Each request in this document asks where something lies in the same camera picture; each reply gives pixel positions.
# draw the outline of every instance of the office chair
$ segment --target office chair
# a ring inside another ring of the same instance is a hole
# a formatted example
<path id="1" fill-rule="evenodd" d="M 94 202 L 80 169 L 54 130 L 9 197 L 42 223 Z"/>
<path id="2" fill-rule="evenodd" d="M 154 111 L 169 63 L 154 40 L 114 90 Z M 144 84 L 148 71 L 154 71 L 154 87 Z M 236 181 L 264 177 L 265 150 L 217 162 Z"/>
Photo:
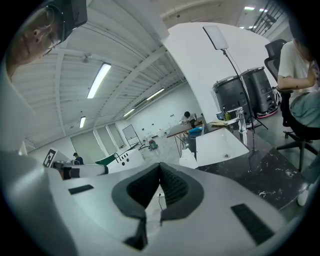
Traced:
<path id="1" fill-rule="evenodd" d="M 285 43 L 286 43 L 285 40 L 278 39 L 265 45 L 269 58 L 264 60 L 264 64 L 276 81 L 278 81 L 281 49 Z M 278 146 L 276 149 L 285 150 L 285 149 L 292 149 L 292 148 L 300 148 L 300 157 L 299 157 L 300 159 L 299 159 L 298 169 L 301 172 L 303 161 L 304 161 L 305 149 L 309 150 L 315 155 L 318 154 L 318 151 L 313 146 L 310 145 L 310 142 L 312 142 L 311 140 L 320 140 L 320 129 L 307 127 L 299 123 L 292 116 L 290 112 L 289 99 L 290 99 L 291 93 L 293 93 L 293 90 L 291 89 L 281 90 L 279 88 L 277 88 L 277 90 L 281 93 L 281 97 L 282 97 L 282 101 L 280 105 L 280 109 L 283 117 L 282 124 L 284 127 L 290 127 L 292 129 L 292 131 L 283 131 L 285 134 L 284 137 L 285 138 L 291 137 L 294 141 L 282 146 Z"/>

